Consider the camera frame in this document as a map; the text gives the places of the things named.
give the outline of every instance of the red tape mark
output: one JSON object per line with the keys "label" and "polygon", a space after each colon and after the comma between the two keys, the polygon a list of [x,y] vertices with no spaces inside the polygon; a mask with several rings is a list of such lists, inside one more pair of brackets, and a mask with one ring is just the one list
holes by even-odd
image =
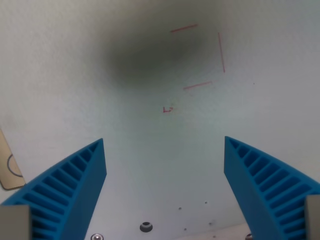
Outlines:
{"label": "red tape mark", "polygon": [[212,81],[206,81],[206,82],[199,83],[199,84],[196,84],[196,85],[186,86],[186,87],[183,88],[183,90],[193,89],[195,87],[200,87],[200,86],[207,85],[207,84],[212,84]]}
{"label": "red tape mark", "polygon": [[182,31],[182,30],[195,28],[195,27],[198,27],[198,24],[194,24],[194,25],[190,25],[190,26],[181,27],[181,28],[178,28],[178,29],[175,29],[175,30],[171,30],[170,33],[175,33],[175,32],[179,32],[179,31]]}
{"label": "red tape mark", "polygon": [[164,113],[170,113],[174,108],[173,107],[169,107],[169,110],[166,110],[165,107],[163,107],[163,112]]}
{"label": "red tape mark", "polygon": [[222,53],[222,45],[221,45],[221,37],[220,37],[220,32],[218,32],[218,38],[219,38],[219,46],[220,46],[220,53],[221,53],[221,61],[222,61],[222,66],[223,66],[223,72],[226,72],[225,69],[225,61],[224,61],[224,55]]}

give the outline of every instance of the metal bolt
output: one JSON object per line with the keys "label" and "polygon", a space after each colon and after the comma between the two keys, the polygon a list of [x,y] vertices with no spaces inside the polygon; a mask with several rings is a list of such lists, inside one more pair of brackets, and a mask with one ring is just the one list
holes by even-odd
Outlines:
{"label": "metal bolt", "polygon": [[104,236],[99,233],[95,233],[91,236],[91,240],[104,240]]}
{"label": "metal bolt", "polygon": [[245,240],[253,240],[254,238],[252,237],[251,233],[249,233],[246,237]]}

